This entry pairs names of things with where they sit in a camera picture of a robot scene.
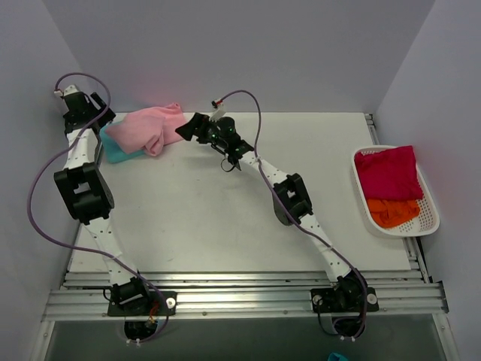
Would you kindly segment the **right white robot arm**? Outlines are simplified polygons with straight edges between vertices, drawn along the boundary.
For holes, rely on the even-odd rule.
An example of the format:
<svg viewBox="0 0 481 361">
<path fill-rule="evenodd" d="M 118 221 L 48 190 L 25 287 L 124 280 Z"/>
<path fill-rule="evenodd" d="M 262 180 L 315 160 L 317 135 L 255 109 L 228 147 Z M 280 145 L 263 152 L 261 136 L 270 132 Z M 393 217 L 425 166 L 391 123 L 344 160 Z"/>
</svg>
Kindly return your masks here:
<svg viewBox="0 0 481 361">
<path fill-rule="evenodd" d="M 319 252 L 325 273 L 334 285 L 336 306 L 345 311 L 353 309 L 368 295 L 365 279 L 325 234 L 314 214 L 303 178 L 297 173 L 285 173 L 260 157 L 261 128 L 259 120 L 254 145 L 250 145 L 237 133 L 233 118 L 195 113 L 175 132 L 186 141 L 195 139 L 200 144 L 210 145 L 227 158 L 233 169 L 247 165 L 256 170 L 271 192 L 277 219 L 283 225 L 294 226 L 303 232 Z"/>
</svg>

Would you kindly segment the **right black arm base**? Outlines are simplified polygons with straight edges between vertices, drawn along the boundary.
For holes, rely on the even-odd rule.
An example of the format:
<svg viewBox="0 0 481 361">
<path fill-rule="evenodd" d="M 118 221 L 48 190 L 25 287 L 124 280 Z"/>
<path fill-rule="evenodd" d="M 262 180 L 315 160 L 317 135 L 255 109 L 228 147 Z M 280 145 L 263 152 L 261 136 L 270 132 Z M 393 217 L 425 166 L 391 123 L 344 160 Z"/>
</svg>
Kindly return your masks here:
<svg viewBox="0 0 481 361">
<path fill-rule="evenodd" d="M 355 275 L 331 287 L 311 289 L 310 297 L 321 330 L 341 340 L 355 341 L 366 329 L 368 313 L 380 310 L 376 290 Z"/>
</svg>

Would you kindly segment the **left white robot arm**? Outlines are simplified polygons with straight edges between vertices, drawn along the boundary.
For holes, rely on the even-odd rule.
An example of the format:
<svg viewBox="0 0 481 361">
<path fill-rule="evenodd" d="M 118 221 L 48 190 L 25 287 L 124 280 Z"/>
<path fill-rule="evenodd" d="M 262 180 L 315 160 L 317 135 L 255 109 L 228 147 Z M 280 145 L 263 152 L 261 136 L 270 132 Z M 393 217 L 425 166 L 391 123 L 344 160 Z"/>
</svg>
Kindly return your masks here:
<svg viewBox="0 0 481 361">
<path fill-rule="evenodd" d="M 150 310 L 152 297 L 116 238 L 110 218 L 113 195 L 98 167 L 100 131 L 115 113 L 97 93 L 87 95 L 75 85 L 60 90 L 59 95 L 67 107 L 65 135 L 71 149 L 63 170 L 54 174 L 55 184 L 69 214 L 89 233 L 107 266 L 110 303 L 143 315 Z"/>
</svg>

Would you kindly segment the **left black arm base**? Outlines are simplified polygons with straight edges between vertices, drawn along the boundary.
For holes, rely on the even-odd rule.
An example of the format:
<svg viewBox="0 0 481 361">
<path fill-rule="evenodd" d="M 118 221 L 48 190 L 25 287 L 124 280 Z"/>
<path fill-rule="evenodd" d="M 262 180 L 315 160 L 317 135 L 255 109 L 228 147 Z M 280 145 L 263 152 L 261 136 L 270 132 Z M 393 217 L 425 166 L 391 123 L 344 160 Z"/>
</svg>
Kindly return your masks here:
<svg viewBox="0 0 481 361">
<path fill-rule="evenodd" d="M 137 345 L 158 337 L 176 314 L 176 292 L 161 291 L 159 295 L 137 278 L 122 286 L 105 287 L 102 295 L 108 301 L 107 316 L 141 318 L 126 320 L 123 325 L 127 341 Z"/>
</svg>

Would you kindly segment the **pink t-shirt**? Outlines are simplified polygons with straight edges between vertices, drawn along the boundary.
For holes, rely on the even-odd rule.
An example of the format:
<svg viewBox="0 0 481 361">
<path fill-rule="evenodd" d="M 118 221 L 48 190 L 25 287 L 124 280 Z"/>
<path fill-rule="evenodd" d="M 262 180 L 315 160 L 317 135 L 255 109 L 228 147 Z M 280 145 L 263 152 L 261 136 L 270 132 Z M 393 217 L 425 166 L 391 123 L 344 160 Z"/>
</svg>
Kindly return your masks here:
<svg viewBox="0 0 481 361">
<path fill-rule="evenodd" d="M 174 102 L 127 113 L 123 120 L 107 126 L 103 132 L 126 156 L 142 152 L 156 157 L 164 146 L 183 140 L 176 129 L 186 123 L 181 106 Z"/>
</svg>

